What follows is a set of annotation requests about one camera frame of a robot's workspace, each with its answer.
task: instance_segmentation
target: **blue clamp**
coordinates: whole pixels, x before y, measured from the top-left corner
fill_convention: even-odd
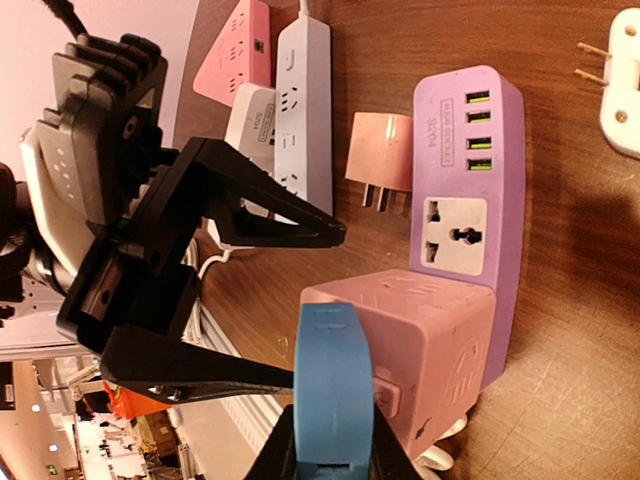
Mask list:
[[[300,480],[367,480],[373,373],[369,344],[353,305],[303,305],[295,363]]]

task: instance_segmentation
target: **wood grain surface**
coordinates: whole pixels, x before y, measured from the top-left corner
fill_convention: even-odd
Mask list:
[[[224,134],[229,109],[195,94],[191,85],[235,3],[200,2],[178,147],[192,135]],[[297,2],[266,3],[275,65],[277,34],[296,17]],[[631,5],[310,4],[333,29],[335,205],[348,226],[347,241],[331,251],[235,254],[209,271],[206,305],[243,355],[292,368],[304,287],[408,268],[410,199],[399,194],[389,212],[376,213],[359,206],[362,185],[344,179],[354,113],[411,114],[413,90],[423,77],[491,65],[525,98],[525,251],[507,370],[481,396],[467,430],[445,444],[457,462],[444,477],[640,478],[640,163],[607,145],[598,127],[601,90],[572,75],[576,67],[601,73],[602,59],[575,45],[606,48],[611,21]]]

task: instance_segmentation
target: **purple power strip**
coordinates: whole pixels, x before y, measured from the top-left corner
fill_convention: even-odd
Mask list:
[[[507,358],[518,294],[525,188],[520,91],[487,66],[420,82],[414,94],[411,270],[495,291],[496,316],[483,389],[502,375]],[[458,202],[461,198],[481,200]],[[440,206],[448,205],[449,210],[439,212],[432,199],[442,200]],[[480,204],[480,213],[469,215],[469,204]],[[469,218],[482,226],[470,229],[460,221],[449,239],[445,220],[451,218]],[[440,221],[429,227],[445,225],[447,230],[440,232],[438,243],[429,243],[427,224]],[[465,257],[469,252],[474,252],[470,261]],[[449,270],[451,265],[460,270]]]

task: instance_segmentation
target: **green usb port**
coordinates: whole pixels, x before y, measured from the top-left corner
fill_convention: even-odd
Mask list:
[[[488,102],[491,99],[489,90],[484,92],[467,93],[467,103],[483,103]]]
[[[467,113],[467,123],[485,123],[491,121],[491,111]]]
[[[474,160],[467,160],[467,170],[469,170],[470,172],[490,172],[491,159],[478,158]]]
[[[470,138],[467,140],[467,150],[489,150],[491,137]]]

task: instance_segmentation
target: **metal prong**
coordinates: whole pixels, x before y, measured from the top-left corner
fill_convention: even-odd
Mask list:
[[[611,54],[609,52],[605,52],[601,48],[594,47],[593,45],[589,45],[587,43],[582,43],[582,42],[578,43],[578,48],[580,50],[584,50],[587,53],[593,53],[594,55],[600,55],[601,57],[604,57],[607,60],[609,60],[611,58]]]
[[[362,199],[362,206],[363,207],[370,207],[371,205],[373,205],[373,193],[374,193],[375,189],[373,188],[373,185],[370,184],[366,184],[364,186],[364,198]]]
[[[584,70],[580,70],[579,68],[576,68],[574,73],[584,78],[585,80],[590,80],[603,87],[609,86],[609,82],[607,82],[604,78],[596,77],[595,75],[591,75],[590,73],[587,73]]]
[[[387,210],[389,204],[389,190],[386,188],[380,189],[380,196],[378,197],[378,211],[384,212]]]

